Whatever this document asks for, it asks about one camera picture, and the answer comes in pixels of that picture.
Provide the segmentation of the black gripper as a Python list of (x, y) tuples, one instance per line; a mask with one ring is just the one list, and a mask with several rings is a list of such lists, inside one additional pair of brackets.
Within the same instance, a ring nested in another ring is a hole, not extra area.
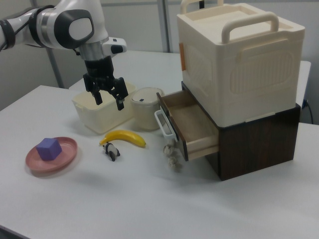
[(115, 98), (117, 109), (124, 109), (125, 97), (129, 95), (125, 81), (122, 77), (115, 79), (112, 57), (107, 56), (100, 60), (85, 61), (87, 73), (83, 75), (85, 89), (90, 92), (97, 105), (100, 105), (102, 97), (100, 90), (109, 91)]

